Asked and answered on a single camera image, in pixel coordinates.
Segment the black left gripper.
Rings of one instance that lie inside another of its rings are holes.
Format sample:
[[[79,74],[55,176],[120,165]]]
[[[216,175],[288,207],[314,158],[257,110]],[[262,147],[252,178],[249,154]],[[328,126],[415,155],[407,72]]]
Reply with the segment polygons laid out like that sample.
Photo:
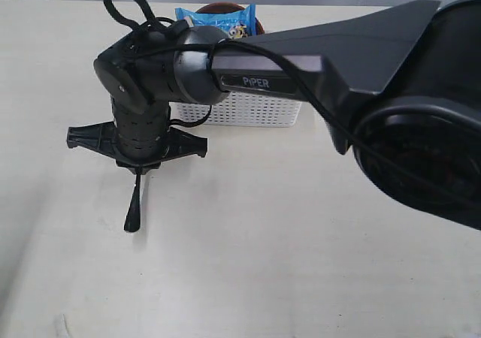
[[[70,127],[66,143],[70,149],[83,147],[112,158],[118,167],[124,167],[134,174],[155,170],[165,161],[190,155],[203,158],[207,154],[207,139],[204,137],[169,128],[164,136],[154,140],[121,140],[113,122]]]

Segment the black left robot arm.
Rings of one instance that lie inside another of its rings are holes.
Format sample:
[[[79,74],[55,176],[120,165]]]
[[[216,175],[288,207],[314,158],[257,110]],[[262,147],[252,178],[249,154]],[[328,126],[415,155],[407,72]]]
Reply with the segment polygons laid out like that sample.
[[[480,227],[480,0],[419,0],[350,20],[233,40],[213,26],[109,14],[130,32],[93,66],[113,120],[66,143],[136,177],[205,156],[171,103],[212,107],[242,92],[310,104],[334,148],[399,203]]]

